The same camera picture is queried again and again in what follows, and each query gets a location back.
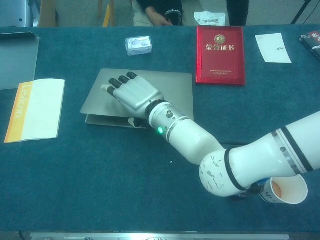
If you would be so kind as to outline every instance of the small box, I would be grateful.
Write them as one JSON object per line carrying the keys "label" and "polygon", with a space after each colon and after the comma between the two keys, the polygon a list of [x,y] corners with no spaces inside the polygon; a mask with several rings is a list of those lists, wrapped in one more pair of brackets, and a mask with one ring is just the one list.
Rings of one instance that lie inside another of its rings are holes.
{"label": "small box", "polygon": [[129,56],[149,54],[152,52],[149,36],[129,37],[125,40],[125,48]]}

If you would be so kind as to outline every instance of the black book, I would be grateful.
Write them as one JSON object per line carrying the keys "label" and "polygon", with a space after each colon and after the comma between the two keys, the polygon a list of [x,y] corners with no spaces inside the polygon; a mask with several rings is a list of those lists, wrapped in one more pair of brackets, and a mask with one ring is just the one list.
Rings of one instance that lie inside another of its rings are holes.
{"label": "black book", "polygon": [[320,30],[300,35],[299,41],[320,61]]}

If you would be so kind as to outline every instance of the robotic arm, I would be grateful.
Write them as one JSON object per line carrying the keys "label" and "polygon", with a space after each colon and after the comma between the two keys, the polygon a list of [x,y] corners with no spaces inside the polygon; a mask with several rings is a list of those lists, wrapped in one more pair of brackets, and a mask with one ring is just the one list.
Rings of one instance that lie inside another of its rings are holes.
{"label": "robotic arm", "polygon": [[199,165],[208,192],[229,197],[246,192],[265,178],[292,177],[320,168],[320,112],[259,140],[224,149],[217,139],[183,115],[147,80],[129,72],[101,88],[116,98],[136,119],[157,130],[189,162]]}

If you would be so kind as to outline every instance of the gold emblem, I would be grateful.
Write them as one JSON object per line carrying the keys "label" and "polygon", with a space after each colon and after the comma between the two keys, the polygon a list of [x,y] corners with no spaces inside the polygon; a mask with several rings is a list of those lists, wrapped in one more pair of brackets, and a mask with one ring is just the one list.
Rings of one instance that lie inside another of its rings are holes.
{"label": "gold emblem", "polygon": [[226,41],[226,38],[225,36],[219,34],[217,36],[214,37],[214,41],[217,43],[217,44],[223,44],[225,41]]}

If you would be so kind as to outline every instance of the white and orange booklet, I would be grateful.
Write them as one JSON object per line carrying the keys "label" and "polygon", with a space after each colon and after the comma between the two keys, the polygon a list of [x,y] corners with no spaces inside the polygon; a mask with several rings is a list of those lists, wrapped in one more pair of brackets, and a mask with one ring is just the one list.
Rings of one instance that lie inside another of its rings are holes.
{"label": "white and orange booklet", "polygon": [[20,83],[4,143],[58,137],[65,80]]}

